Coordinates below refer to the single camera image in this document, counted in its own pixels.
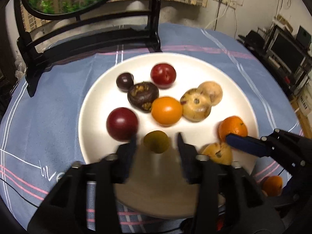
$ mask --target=mangosteen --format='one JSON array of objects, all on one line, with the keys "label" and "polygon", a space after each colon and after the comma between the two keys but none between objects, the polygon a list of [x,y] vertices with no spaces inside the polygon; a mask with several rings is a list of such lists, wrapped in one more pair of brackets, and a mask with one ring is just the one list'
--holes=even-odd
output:
[{"label": "mangosteen", "polygon": [[143,112],[149,113],[152,103],[159,97],[157,86],[151,82],[137,83],[130,87],[128,100],[132,106]]}]

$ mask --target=orange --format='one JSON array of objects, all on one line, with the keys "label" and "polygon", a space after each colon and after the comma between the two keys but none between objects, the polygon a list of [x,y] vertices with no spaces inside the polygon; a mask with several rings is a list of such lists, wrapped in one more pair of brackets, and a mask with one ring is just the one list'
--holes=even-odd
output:
[{"label": "orange", "polygon": [[247,127],[241,118],[237,116],[231,116],[220,123],[219,137],[222,142],[225,142],[225,137],[230,133],[240,136],[248,135]]},{"label": "orange", "polygon": [[283,179],[280,176],[268,177],[262,184],[262,190],[268,196],[279,196],[283,189]]},{"label": "orange", "polygon": [[173,97],[160,97],[152,103],[151,113],[160,125],[168,127],[182,117],[182,105]]}]

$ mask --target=bruised fruit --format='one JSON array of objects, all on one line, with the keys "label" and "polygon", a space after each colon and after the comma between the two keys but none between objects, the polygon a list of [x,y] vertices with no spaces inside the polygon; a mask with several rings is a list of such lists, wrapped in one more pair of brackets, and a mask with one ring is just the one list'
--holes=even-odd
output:
[{"label": "bruised fruit", "polygon": [[212,106],[215,106],[221,102],[223,91],[218,83],[208,81],[199,85],[198,88],[204,90],[207,95],[209,95]]},{"label": "bruised fruit", "polygon": [[169,148],[170,140],[166,133],[157,130],[148,133],[143,139],[143,144],[154,153],[160,154]]},{"label": "bruised fruit", "polygon": [[106,129],[116,141],[130,141],[131,137],[138,131],[138,118],[128,108],[116,108],[107,117]]},{"label": "bruised fruit", "polygon": [[180,99],[183,116],[189,121],[199,122],[208,117],[211,112],[209,96],[201,89],[190,89]]},{"label": "bruised fruit", "polygon": [[137,83],[128,91],[128,101],[141,111],[149,113],[152,103],[159,97],[157,86],[151,82]]},{"label": "bruised fruit", "polygon": [[226,143],[214,143],[210,144],[202,152],[203,155],[209,156],[209,158],[216,163],[231,165],[233,160],[232,150]]}]

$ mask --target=peeled fruit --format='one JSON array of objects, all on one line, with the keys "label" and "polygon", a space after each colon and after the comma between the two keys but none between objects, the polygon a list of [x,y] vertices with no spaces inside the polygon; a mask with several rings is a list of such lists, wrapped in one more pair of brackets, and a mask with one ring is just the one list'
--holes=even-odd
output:
[{"label": "peeled fruit", "polygon": [[209,158],[216,163],[223,165],[231,165],[233,160],[232,150],[226,143],[214,143],[210,144],[202,152],[203,155],[209,156]]},{"label": "peeled fruit", "polygon": [[198,88],[204,90],[207,95],[209,95],[212,106],[215,106],[221,102],[223,91],[218,83],[207,81],[200,84]]},{"label": "peeled fruit", "polygon": [[128,91],[133,85],[133,74],[129,72],[120,74],[116,79],[116,84],[121,91]]},{"label": "peeled fruit", "polygon": [[231,116],[220,123],[219,137],[222,142],[225,142],[226,136],[230,133],[243,137],[248,136],[247,127],[240,117]]},{"label": "peeled fruit", "polygon": [[160,154],[169,148],[170,140],[166,133],[157,130],[148,133],[143,139],[143,144],[154,153]]},{"label": "peeled fruit", "polygon": [[130,141],[131,137],[138,131],[138,118],[128,108],[116,108],[107,117],[106,129],[116,141]]},{"label": "peeled fruit", "polygon": [[127,97],[132,106],[149,113],[153,101],[159,97],[159,90],[151,82],[137,83],[130,87]]},{"label": "peeled fruit", "polygon": [[180,99],[183,116],[189,121],[199,122],[211,112],[210,97],[201,89],[190,89]]},{"label": "peeled fruit", "polygon": [[280,176],[271,176],[262,184],[262,190],[267,193],[267,196],[279,196],[283,189],[283,179]]},{"label": "peeled fruit", "polygon": [[182,117],[182,106],[173,97],[160,97],[152,103],[151,113],[160,125],[169,127]]}]

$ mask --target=tablecloth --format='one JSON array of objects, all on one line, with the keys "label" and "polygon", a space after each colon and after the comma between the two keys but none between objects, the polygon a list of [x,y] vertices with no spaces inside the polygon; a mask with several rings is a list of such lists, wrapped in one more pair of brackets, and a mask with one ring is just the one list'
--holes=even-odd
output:
[{"label": "tablecloth", "polygon": [[[257,117],[260,136],[274,128],[302,134],[288,99],[263,65],[233,38],[210,30],[160,24],[163,52],[202,59],[231,77],[248,97]],[[145,48],[97,52],[45,72],[30,98],[22,79],[0,126],[1,175],[23,197],[39,205],[74,161],[82,161],[78,142],[78,117],[83,99],[96,79],[110,67],[145,54]],[[271,158],[257,160],[252,176],[257,182],[277,175],[282,167]],[[282,174],[284,182],[288,174]],[[0,181],[0,195],[20,224],[26,228],[36,208]],[[94,205],[88,205],[93,228]],[[144,216],[118,203],[123,232],[157,232],[178,227],[181,220]]]}]

